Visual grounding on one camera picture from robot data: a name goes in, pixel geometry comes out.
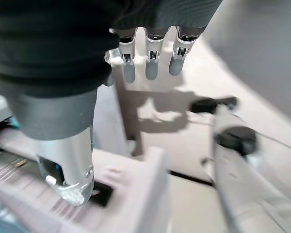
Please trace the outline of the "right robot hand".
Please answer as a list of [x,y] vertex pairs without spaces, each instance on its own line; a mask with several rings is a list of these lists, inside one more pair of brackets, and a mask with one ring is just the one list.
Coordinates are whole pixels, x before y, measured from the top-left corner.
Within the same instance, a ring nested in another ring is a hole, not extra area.
[[107,53],[119,49],[135,79],[135,33],[145,30],[147,79],[177,28],[169,73],[178,75],[218,0],[0,0],[0,95],[36,143],[42,177],[74,206],[94,187],[92,128],[97,88],[109,83]]

